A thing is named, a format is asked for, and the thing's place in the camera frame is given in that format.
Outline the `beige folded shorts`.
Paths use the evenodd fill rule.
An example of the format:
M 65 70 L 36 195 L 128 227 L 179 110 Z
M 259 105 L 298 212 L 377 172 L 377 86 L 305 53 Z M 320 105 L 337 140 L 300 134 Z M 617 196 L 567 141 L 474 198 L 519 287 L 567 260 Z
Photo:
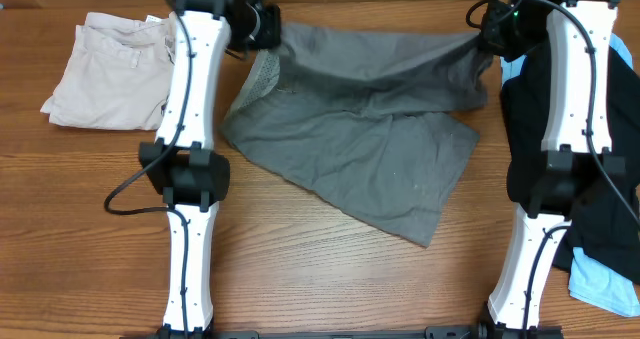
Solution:
M 60 83 L 40 111 L 51 124 L 153 131 L 160 126 L 174 68 L 176 16 L 144 21 L 90 12 Z

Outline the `grey shorts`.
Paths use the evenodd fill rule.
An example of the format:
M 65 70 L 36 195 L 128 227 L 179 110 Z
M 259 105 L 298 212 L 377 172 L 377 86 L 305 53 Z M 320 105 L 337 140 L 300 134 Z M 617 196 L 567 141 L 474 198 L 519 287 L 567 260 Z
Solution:
M 428 246 L 476 147 L 492 57 L 475 33 L 289 23 L 256 56 L 220 130 L 252 163 L 368 225 Z

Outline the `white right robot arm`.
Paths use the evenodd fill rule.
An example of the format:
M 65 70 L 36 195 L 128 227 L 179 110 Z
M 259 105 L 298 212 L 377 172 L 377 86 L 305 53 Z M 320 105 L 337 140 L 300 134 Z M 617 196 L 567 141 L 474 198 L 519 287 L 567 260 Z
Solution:
M 621 0 L 482 0 L 486 49 L 512 61 L 550 43 L 549 113 L 539 153 L 515 206 L 500 279 L 478 325 L 479 338 L 559 338 L 539 325 L 539 304 L 557 248 L 576 213 L 614 190 L 625 161 L 612 153 L 607 118 L 610 40 Z

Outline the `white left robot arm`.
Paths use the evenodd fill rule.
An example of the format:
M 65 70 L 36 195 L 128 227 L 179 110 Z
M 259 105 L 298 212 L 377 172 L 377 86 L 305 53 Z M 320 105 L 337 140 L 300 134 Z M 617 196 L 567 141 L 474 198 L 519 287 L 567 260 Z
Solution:
M 163 118 L 139 161 L 161 195 L 170 228 L 169 298 L 158 338 L 209 338 L 213 228 L 230 182 L 214 150 L 214 107 L 225 55 L 280 43 L 278 6 L 267 0 L 171 0 L 174 69 Z

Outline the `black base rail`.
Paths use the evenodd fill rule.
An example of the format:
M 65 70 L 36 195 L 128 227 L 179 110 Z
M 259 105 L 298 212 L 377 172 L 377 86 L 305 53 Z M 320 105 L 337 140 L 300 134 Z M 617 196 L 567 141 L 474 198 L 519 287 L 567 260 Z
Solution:
M 213 332 L 198 329 L 189 339 L 563 339 L 560 328 L 546 328 L 523 332 L 516 329 L 490 329 L 484 324 L 475 326 L 432 326 L 422 330 L 258 333 L 256 331 Z

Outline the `light blue garment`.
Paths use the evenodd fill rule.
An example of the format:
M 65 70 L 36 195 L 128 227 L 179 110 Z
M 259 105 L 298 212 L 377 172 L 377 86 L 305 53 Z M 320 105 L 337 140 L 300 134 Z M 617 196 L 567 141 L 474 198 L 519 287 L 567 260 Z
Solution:
M 624 41 L 612 34 L 610 47 L 633 70 L 633 57 Z M 500 58 L 501 89 L 507 81 L 520 76 L 525 60 L 525 55 L 512 62 Z M 589 257 L 580 246 L 574 247 L 570 256 L 568 289 L 571 297 L 622 317 L 639 317 L 639 299 L 631 280 Z

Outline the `black garment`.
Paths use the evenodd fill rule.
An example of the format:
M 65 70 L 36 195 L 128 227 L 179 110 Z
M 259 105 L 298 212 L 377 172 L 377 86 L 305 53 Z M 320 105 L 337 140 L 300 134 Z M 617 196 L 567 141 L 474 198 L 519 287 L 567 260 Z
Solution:
M 607 116 L 613 155 L 625 159 L 625 175 L 612 181 L 590 204 L 580 208 L 554 258 L 554 265 L 571 269 L 575 247 L 637 284 L 639 226 L 624 206 L 639 209 L 639 76 L 614 49 L 609 50 Z M 551 51 L 544 42 L 524 57 L 521 73 L 507 80 L 500 101 L 511 152 L 507 193 L 528 204 L 527 195 L 544 168 L 541 155 L 550 107 Z

